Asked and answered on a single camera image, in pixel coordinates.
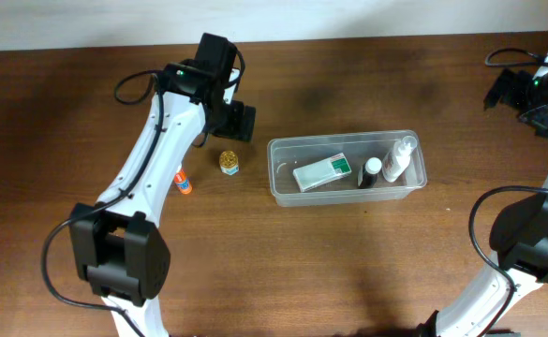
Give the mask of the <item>small gold-lidded balm jar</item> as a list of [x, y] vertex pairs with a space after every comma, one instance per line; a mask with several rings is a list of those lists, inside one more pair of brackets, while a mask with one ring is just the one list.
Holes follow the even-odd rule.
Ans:
[[239, 158], [234, 151], [224, 151], [219, 156], [221, 171], [227, 175], [234, 175], [239, 171]]

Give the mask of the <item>orange Redoxon tablet tube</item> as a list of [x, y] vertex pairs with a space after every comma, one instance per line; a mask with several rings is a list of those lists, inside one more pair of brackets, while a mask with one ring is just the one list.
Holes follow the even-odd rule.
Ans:
[[173, 181], [179, 192], [183, 195], [188, 195], [192, 192], [193, 186], [186, 176], [182, 166], [179, 166], [176, 170]]

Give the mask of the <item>white green medicine box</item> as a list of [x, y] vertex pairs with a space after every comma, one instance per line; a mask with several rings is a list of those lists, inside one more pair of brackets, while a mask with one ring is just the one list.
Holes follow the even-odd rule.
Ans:
[[302, 193], [349, 176], [352, 169], [343, 153], [296, 168], [293, 177]]

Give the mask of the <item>white spray bottle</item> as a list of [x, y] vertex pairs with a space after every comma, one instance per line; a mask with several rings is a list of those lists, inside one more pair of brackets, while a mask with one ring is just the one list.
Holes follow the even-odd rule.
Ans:
[[382, 160], [382, 174], [387, 182], [393, 183], [399, 178], [417, 147], [418, 141], [414, 136], [405, 136], [393, 144]]

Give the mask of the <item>dark bottle white cap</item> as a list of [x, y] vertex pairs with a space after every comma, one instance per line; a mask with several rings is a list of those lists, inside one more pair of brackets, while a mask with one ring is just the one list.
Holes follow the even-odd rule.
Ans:
[[360, 189], [368, 189], [373, 187], [377, 180], [378, 174], [381, 171], [382, 163], [377, 157], [369, 158], [360, 168], [358, 173], [357, 184]]

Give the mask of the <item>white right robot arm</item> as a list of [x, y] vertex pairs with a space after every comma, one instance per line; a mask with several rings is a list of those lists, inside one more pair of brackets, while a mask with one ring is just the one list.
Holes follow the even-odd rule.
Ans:
[[[548, 139], [548, 52], [528, 57], [526, 62], [498, 64], [501, 73], [483, 105], [514, 108], [520, 122]], [[489, 237], [492, 253], [486, 255], [475, 236], [475, 218], [486, 199], [506, 192], [528, 196], [498, 214]], [[485, 192], [471, 209], [468, 235], [482, 269], [450, 306], [433, 312], [414, 335], [491, 336], [495, 323], [517, 301], [548, 284], [548, 176], [541, 187], [509, 185]]]

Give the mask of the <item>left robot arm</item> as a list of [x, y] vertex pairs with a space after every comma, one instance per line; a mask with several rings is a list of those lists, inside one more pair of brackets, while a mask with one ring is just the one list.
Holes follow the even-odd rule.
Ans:
[[256, 110], [233, 98], [244, 69], [232, 42], [205, 33], [193, 58], [148, 71], [151, 109], [132, 152], [95, 204], [72, 210], [77, 273], [121, 336], [167, 335], [158, 301], [170, 267], [162, 208], [198, 136], [252, 139]]

